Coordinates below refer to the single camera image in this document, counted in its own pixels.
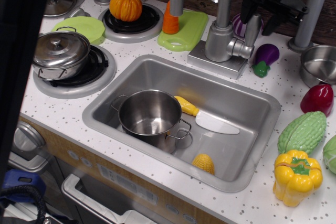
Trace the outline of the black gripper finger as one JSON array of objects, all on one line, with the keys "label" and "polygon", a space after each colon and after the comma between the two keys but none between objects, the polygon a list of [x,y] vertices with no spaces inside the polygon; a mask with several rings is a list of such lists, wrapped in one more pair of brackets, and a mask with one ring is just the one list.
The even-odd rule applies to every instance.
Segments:
[{"label": "black gripper finger", "polygon": [[277,29],[277,27],[279,27],[285,21],[286,17],[284,15],[274,14],[273,16],[270,17],[267,24],[265,25],[262,31],[262,35],[263,36],[271,35]]},{"label": "black gripper finger", "polygon": [[241,5],[240,19],[247,24],[252,15],[256,12],[260,0],[243,0]]}]

